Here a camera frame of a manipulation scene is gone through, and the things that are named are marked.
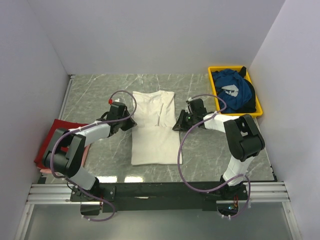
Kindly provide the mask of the white t-shirt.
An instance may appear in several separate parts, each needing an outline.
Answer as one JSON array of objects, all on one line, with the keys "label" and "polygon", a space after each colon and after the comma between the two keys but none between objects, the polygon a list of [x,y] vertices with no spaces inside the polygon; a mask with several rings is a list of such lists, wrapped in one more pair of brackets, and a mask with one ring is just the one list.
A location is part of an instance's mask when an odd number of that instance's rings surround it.
[{"label": "white t-shirt", "polygon": [[137,126],[132,129],[131,164],[182,163],[182,156],[178,155],[180,135],[173,130],[176,124],[175,93],[164,90],[132,93],[136,99],[133,120]]}]

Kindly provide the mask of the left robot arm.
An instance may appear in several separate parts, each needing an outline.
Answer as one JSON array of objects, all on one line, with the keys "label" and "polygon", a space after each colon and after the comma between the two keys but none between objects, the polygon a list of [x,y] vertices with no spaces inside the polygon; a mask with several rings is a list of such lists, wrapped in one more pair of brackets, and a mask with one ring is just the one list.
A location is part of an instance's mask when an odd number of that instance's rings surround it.
[{"label": "left robot arm", "polygon": [[42,156],[42,164],[81,187],[82,195],[88,201],[105,198],[107,194],[100,188],[98,178],[82,166],[85,148],[113,136],[118,130],[125,132],[136,125],[127,106],[115,101],[110,104],[109,111],[90,125],[56,129]]}]

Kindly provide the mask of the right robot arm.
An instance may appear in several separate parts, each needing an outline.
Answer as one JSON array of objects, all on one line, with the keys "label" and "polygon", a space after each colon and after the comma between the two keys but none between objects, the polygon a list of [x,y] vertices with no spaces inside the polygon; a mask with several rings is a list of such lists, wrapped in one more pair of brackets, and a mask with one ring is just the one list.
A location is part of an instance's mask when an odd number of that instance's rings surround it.
[{"label": "right robot arm", "polygon": [[219,192],[222,198],[230,200],[242,188],[248,177],[246,172],[253,159],[265,148],[265,141],[253,118],[249,114],[230,116],[219,111],[208,112],[202,99],[190,99],[185,110],[181,110],[174,131],[187,134],[196,127],[219,131],[226,135],[231,158],[227,169],[220,178],[220,185],[212,189],[191,186],[183,177],[180,164],[178,172],[184,184],[198,193]]}]

